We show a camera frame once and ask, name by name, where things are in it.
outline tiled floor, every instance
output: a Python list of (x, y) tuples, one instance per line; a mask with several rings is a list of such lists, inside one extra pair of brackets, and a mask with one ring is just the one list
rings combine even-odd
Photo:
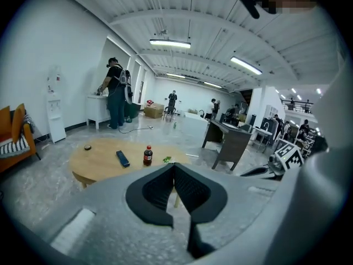
[[(183, 119), (177, 117), (175, 121), (176, 129), (173, 129), (174, 122), (146, 118), (141, 114), (133, 120), (133, 123), (125, 124), (121, 131), (146, 128), (149, 125), (154, 127), (153, 130), (137, 130), (122, 134), (117, 130), (108, 129), (106, 123), (101, 123), (99, 130), (95, 129), (94, 124), (89, 127), (83, 126), (67, 132), (67, 138), (56, 144), (50, 141), (39, 144), (41, 161), (32, 156), (1, 175), (0, 190), (4, 192), (3, 204), (8, 214), (33, 229), (55, 205), (80, 192), (82, 187), (69, 171), (68, 160), (77, 146), (93, 137), (115, 137), (144, 142), (146, 145), (152, 145), (152, 148), (156, 144), (175, 145), (185, 153), (194, 155), (190, 156), (192, 164), (211, 168), (217, 156), (212, 144), (207, 143), (206, 148), (202, 149), (203, 139), (183, 134), (180, 128)], [(49, 146), (41, 150), (46, 143), (49, 143)], [(256, 149), (248, 146), (234, 172), (229, 170), (225, 162), (220, 162), (215, 172), (239, 174), (253, 166), (266, 164), (267, 159), (267, 156), (257, 153)], [(182, 204), (178, 208), (173, 207), (175, 196), (175, 193), (171, 194), (167, 211), (174, 216), (175, 232), (186, 242), (189, 214)]]

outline remote control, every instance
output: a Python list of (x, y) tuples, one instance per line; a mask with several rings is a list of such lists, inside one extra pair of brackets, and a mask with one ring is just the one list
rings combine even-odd
[(117, 155), (117, 157), (119, 158), (120, 163), (122, 164), (122, 166), (123, 166), (124, 168), (130, 166), (130, 162), (128, 161), (128, 159), (125, 157), (124, 153), (122, 153), (121, 150), (117, 151), (117, 152), (116, 152), (116, 155)]

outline orange pillow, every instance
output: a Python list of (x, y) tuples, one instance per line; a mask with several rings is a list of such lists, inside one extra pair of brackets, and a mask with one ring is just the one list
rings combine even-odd
[(24, 113), (25, 113), (24, 104), (22, 103), (18, 105), (13, 115), (12, 132), (11, 132), (13, 142), (17, 142), (20, 137)]
[(0, 136), (11, 134), (10, 106), (0, 110)]

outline balcony railing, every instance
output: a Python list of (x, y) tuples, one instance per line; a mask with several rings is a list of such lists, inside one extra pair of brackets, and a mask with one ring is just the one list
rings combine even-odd
[(302, 113), (311, 114), (311, 107), (313, 103), (301, 102), (301, 101), (291, 101), (291, 100), (281, 100), (283, 108), (285, 110), (297, 111)]

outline ceiling light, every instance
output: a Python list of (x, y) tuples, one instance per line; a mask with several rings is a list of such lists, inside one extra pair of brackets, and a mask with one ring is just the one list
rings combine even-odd
[(165, 40), (165, 39), (150, 39), (149, 43), (151, 43), (152, 45), (169, 45), (169, 46), (177, 46), (177, 47), (183, 47), (183, 48), (191, 47), (191, 43), (189, 42)]
[(215, 87), (218, 87), (218, 88), (222, 88), (221, 86), (217, 86), (213, 83), (209, 83), (209, 82), (204, 82), (204, 84), (208, 84), (209, 86), (215, 86)]
[(252, 71), (253, 73), (256, 73), (257, 75), (260, 75), (262, 74), (261, 71), (259, 71), (257, 68), (255, 68), (254, 66), (236, 58), (236, 57), (232, 57), (231, 58), (231, 61), (234, 62), (234, 63), (237, 63), (238, 65), (241, 65), (243, 66), (244, 68), (247, 68), (248, 70)]
[(166, 73), (167, 76), (171, 76), (171, 77), (181, 77), (181, 78), (185, 78), (184, 76), (181, 75), (175, 75), (173, 73)]

